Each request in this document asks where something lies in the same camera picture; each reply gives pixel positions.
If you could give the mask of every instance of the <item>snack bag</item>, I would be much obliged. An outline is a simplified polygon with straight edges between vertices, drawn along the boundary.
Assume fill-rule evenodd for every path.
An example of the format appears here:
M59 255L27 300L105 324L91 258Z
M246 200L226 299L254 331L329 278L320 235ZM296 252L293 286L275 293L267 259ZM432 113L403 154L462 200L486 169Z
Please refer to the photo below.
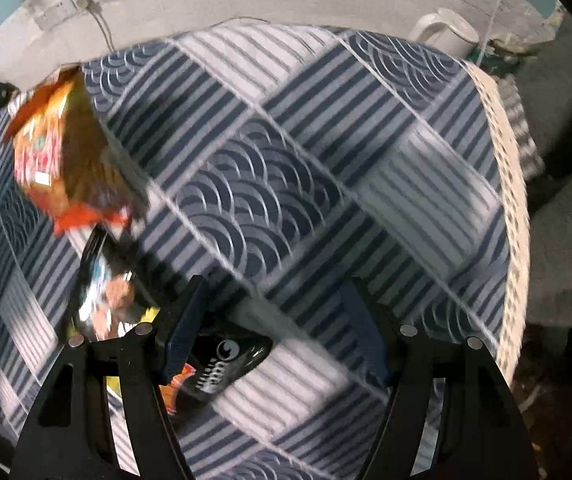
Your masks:
M90 341L99 341L124 336L137 323L152 322L160 303L140 280L135 266L118 251L112 236L95 227L68 303L72 318L66 337L80 333ZM169 385L159 387L168 413L175 413L177 389L194 373L195 368L186 364ZM107 377L106 383L121 397L119 377Z
M124 336L137 323L151 322L165 298L153 294L135 265L127 261L112 236L97 226L84 248L68 303L67 336L81 333L90 341ZM167 386L160 386L169 414L176 412L181 388L203 402L255 368L269 354L272 340L207 312L186 364ZM108 387L121 395L119 378Z
M54 230L107 221L126 225L135 195L111 162L102 127L75 67L42 83L6 132L13 174L32 202L54 219Z

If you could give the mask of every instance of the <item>blue and white patterned sheet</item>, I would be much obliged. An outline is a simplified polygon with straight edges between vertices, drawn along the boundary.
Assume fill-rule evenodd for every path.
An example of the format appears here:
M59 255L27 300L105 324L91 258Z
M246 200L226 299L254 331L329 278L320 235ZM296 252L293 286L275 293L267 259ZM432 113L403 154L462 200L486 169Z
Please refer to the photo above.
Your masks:
M338 286L361 276L430 335L495 351L509 262L489 126L460 62L354 30L216 27L86 63L125 175L146 188L141 263L275 350L178 434L198 478L350 479L380 423ZM0 110L0 420L16 438L56 357L87 230L55 238L12 179ZM429 466L435 383L415 471ZM136 472L119 399L120 464Z

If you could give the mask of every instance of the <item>power cord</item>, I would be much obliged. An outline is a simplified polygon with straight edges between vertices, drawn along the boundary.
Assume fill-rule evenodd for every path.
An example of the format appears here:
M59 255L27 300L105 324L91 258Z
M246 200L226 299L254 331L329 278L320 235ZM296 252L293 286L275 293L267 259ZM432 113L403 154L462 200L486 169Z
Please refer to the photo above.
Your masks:
M499 10L499 6L501 5L502 0L497 0L495 3L495 9L493 9L493 13L490 15L490 21L488 22L488 28L486 29L486 35L484 36L484 43L482 43L482 48L479 52L479 57L477 57L476 65L479 66L484 59L484 54L486 53L486 49L488 48L488 42L490 41L490 33L493 28L493 22L495 21L495 16L497 11Z
M112 34L110 28L108 27L108 23L106 23L106 20L102 16L101 11L95 8L95 3L92 0L77 0L76 3L78 9L86 10L93 17L97 23L97 26L99 27L99 30L102 31L102 36L104 37L104 41L106 42L108 50L110 52L117 50L114 43L112 42Z
M232 18L226 18L225 20L221 20L220 22L213 23L209 25L208 28L219 27L220 25L225 25L228 22L232 22L233 20L256 20L262 23L271 23L268 20L263 18L256 18L255 16L233 16Z

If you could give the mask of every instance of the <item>plug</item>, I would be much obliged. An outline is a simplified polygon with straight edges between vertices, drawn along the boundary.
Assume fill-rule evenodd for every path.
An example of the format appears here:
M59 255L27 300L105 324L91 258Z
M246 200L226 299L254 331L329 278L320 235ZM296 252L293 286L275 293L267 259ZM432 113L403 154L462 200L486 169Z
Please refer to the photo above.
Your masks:
M79 9L79 10L87 10L88 7L90 7L92 3L93 3L92 0L76 0L75 1L75 5L77 6L77 9Z

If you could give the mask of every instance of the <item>screw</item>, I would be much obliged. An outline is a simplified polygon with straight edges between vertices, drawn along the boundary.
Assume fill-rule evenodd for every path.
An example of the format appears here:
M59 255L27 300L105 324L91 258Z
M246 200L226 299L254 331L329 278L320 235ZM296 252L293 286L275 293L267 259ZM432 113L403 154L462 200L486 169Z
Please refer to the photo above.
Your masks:
M77 348L84 342L84 336L81 334L74 335L68 340L68 346L71 348Z
M466 343L470 346L473 350L481 350L484 346L482 340L478 337L469 337L466 339Z
M137 333L137 335L146 335L146 334L150 334L151 330L153 330L153 326L150 323L139 323L136 327L135 327L135 332Z
M402 325L399 331L406 337L414 337L417 335L417 329L413 325Z

